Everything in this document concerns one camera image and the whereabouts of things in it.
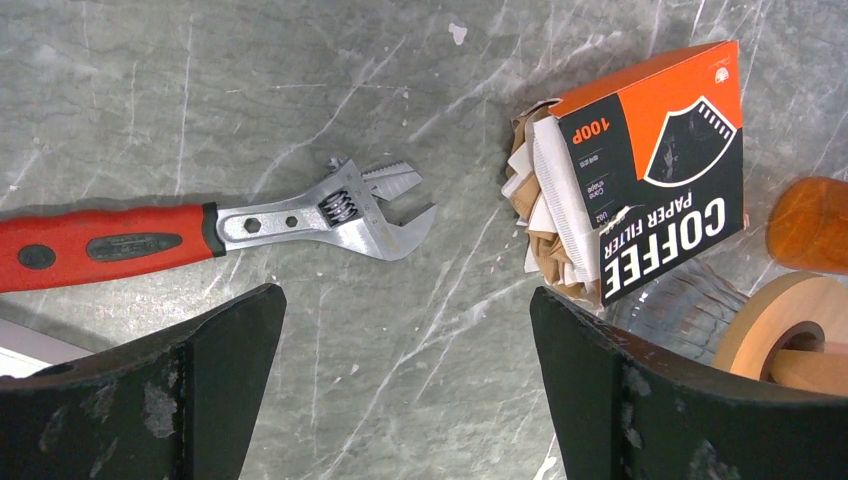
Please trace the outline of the wooden dripper ring holder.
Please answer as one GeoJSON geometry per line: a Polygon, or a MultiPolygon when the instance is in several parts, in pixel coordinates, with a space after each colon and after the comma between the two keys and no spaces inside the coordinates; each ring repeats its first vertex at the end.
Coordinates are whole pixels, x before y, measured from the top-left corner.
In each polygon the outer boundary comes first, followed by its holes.
{"type": "Polygon", "coordinates": [[[847,287],[810,272],[769,282],[730,323],[713,366],[753,380],[774,380],[770,370],[780,350],[847,355],[847,287]]]}

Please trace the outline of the grey glass pitcher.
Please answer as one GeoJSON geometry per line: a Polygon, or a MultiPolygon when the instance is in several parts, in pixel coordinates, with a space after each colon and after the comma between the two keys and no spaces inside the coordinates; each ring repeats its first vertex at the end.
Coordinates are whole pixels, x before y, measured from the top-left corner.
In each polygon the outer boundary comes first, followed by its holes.
{"type": "Polygon", "coordinates": [[[602,319],[711,365],[727,328],[748,300],[748,295],[695,258],[606,307],[602,319]]]}

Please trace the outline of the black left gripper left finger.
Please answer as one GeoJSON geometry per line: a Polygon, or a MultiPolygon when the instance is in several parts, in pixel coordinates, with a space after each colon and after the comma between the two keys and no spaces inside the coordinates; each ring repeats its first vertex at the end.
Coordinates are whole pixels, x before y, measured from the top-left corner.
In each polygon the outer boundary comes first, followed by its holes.
{"type": "Polygon", "coordinates": [[[236,479],[287,300],[261,285],[134,341],[1,380],[5,479],[236,479]]]}

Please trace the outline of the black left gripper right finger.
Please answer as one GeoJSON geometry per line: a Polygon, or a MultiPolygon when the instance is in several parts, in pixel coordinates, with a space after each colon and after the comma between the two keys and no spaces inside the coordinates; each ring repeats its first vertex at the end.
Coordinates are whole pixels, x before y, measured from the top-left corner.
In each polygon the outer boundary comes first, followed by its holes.
{"type": "Polygon", "coordinates": [[[571,479],[843,479],[847,402],[750,380],[540,287],[529,306],[571,479]]]}

